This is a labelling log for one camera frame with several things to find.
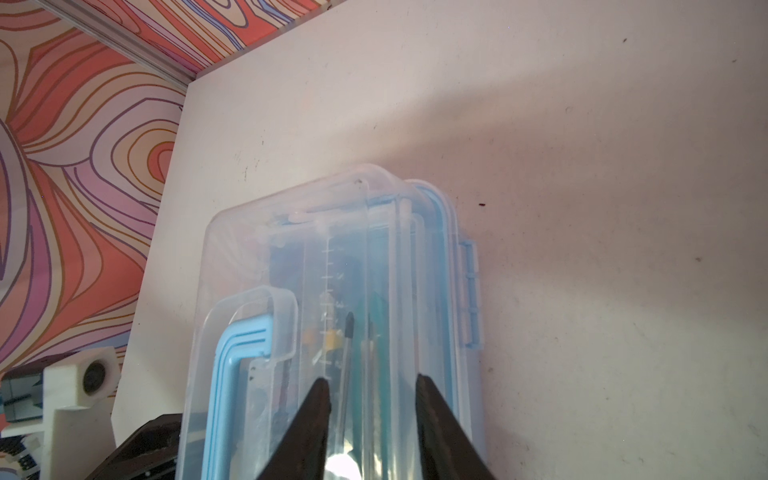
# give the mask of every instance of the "swirl pattern wallpaper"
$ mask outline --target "swirl pattern wallpaper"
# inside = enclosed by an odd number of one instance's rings
[[[0,372],[124,353],[183,103],[32,0],[0,2]]]
[[[328,0],[85,0],[194,73]]]

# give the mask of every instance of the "clear plastic box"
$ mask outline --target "clear plastic box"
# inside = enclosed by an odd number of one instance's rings
[[[177,480],[256,478],[319,376],[326,478],[421,478],[418,373],[485,457],[477,275],[450,201],[374,165],[216,215]]]

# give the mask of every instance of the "white surface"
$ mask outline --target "white surface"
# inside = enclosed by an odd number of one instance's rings
[[[767,45],[759,0],[349,0],[195,81],[118,441],[182,410],[210,218],[367,161],[478,241],[499,478],[765,478]]]
[[[101,387],[88,395],[83,389],[85,370],[100,362],[106,376]],[[120,366],[110,346],[86,349],[59,360],[43,370],[41,420],[6,426],[3,438],[42,433],[42,445],[25,444],[39,465],[41,480],[82,480],[115,448],[110,423]]]

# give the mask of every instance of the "plastic box lid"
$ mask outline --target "plastic box lid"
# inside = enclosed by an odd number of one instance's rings
[[[363,165],[207,228],[178,480],[253,480],[317,377],[327,478],[421,478],[417,373],[485,455],[474,244],[432,185]]]

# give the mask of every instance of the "black plastic part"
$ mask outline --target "black plastic part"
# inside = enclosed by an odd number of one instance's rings
[[[51,366],[56,362],[59,362],[68,356],[71,356],[74,352],[57,353],[56,355],[44,356],[34,362],[25,363],[10,369],[2,376],[3,380],[18,379],[24,376],[42,375],[45,367]]]
[[[23,435],[19,435],[16,437],[7,437],[4,439],[0,439],[0,452],[7,453],[10,456],[16,456],[22,453],[24,450],[27,449],[27,447],[24,446],[24,443],[22,443],[23,438],[24,438]],[[31,455],[27,454],[22,456],[18,460],[18,464],[20,467],[22,467],[22,472],[21,472],[22,478],[26,478],[27,480],[37,480],[38,478],[40,478],[39,470],[31,475],[25,475],[26,471],[32,470],[34,467],[37,466],[35,459],[32,458]]]
[[[99,361],[93,362],[85,369],[85,374],[83,374],[83,390],[88,395],[93,395],[104,385],[106,378],[107,369],[104,367],[104,363]]]
[[[85,480],[173,480],[180,433],[180,413],[160,415],[143,424]]]
[[[416,423],[424,480],[494,480],[428,376],[416,379]]]
[[[317,379],[258,480],[322,480],[330,415],[328,380]]]

